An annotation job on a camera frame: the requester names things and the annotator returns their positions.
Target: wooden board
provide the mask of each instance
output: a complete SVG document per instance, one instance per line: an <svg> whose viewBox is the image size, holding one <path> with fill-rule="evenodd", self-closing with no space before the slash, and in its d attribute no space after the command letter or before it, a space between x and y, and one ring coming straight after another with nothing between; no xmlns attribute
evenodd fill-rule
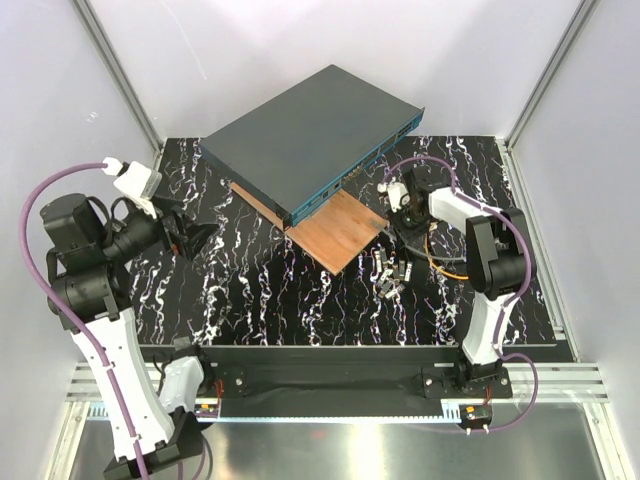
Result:
<svg viewBox="0 0 640 480"><path fill-rule="evenodd" d="M275 213L237 184L232 183L231 188L282 230L282 220ZM285 234L324 268L337 275L386 226L385 219L340 190Z"/></svg>

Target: dark blue network switch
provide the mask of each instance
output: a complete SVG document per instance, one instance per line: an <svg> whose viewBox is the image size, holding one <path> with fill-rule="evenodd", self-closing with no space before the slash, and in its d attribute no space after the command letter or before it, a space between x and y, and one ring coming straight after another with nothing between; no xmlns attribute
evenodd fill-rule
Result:
<svg viewBox="0 0 640 480"><path fill-rule="evenodd" d="M287 228L415 129L422 115L331 65L203 139L202 154Z"/></svg>

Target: white wall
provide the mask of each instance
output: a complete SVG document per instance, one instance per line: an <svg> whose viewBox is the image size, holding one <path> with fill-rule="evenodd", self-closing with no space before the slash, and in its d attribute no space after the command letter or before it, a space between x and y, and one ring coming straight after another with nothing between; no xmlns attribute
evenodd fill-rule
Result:
<svg viewBox="0 0 640 480"><path fill-rule="evenodd" d="M206 136L335 63L420 133L506 135L578 0L92 0L160 135Z"/></svg>
<svg viewBox="0 0 640 480"><path fill-rule="evenodd" d="M78 351L23 264L22 203L64 167L106 155L151 162L152 153L70 1L0 2L0 65L0 477L31 480L44 477ZM78 176L45 199L84 191L81 182L91 186L85 193L113 198L105 175ZM29 230L38 260L50 247L38 217L43 204Z"/></svg>
<svg viewBox="0 0 640 480"><path fill-rule="evenodd" d="M601 2L516 145L583 359L640 474L640 3Z"/></svg>

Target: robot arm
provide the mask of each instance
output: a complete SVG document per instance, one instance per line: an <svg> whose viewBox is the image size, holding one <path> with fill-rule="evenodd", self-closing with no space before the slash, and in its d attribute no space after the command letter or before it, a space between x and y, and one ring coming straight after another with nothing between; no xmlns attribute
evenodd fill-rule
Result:
<svg viewBox="0 0 640 480"><path fill-rule="evenodd" d="M399 238L423 235L429 224L438 220L465 235L467 275L475 299L469 331L455 365L456 383L462 390L485 388L497 378L502 367L496 348L501 348L514 307L514 303L507 304L506 300L525 280L526 263L521 246L506 225L491 213L491 207L464 201L450 186L432 186L419 169L405 173L404 182L381 184L378 190L389 197L388 216ZM502 214L516 226L531 252L522 211L511 208ZM532 276L535 269L532 262ZM505 318L497 330L501 311Z"/></svg>
<svg viewBox="0 0 640 480"><path fill-rule="evenodd" d="M125 480L138 478L140 472L134 439L120 411L109 371L118 381L118 395L127 405L137 433L135 440L150 473L202 452L193 409L196 395L208 391L214 382L210 361L200 347L180 341L165 364L165 380L156 394L138 345L126 265L156 243L191 260L217 226L196 225L180 211L179 202L155 196L161 177L158 172L137 162L127 165L106 159L105 163L106 173L116 177L114 185L128 199L128 215L122 221L106 218L103 223L92 206L99 201L81 194L57 198L40 215L54 243L47 262L49 283L111 361L105 368L87 336L49 302L84 354L109 412L114 459L105 478ZM105 216L108 213L104 207L100 210ZM58 262L63 273L58 272Z"/></svg>

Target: black marble surface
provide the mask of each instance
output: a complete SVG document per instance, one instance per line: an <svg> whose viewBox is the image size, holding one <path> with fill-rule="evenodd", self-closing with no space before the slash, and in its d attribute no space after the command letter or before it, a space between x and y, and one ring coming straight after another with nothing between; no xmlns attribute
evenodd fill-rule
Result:
<svg viewBox="0 0 640 480"><path fill-rule="evenodd" d="M492 137L407 137L346 190L384 216L375 186L389 165L416 153L450 161L467 194L502 208L513 204ZM374 239L334 277L234 195L229 181L200 156L198 139L168 140L159 193L183 200L190 216L221 229L195 262L159 246L134 260L141 344L170 344L185 335L204 345L315 346L450 345L464 337L473 301L469 285L422 265L400 298L380 300L373 293L372 251L386 248L395 255L388 237ZM435 180L445 178L442 167L424 168ZM464 253L461 236L444 223L432 232L432 242L436 254ZM555 343L535 280L511 315L506 343Z"/></svg>

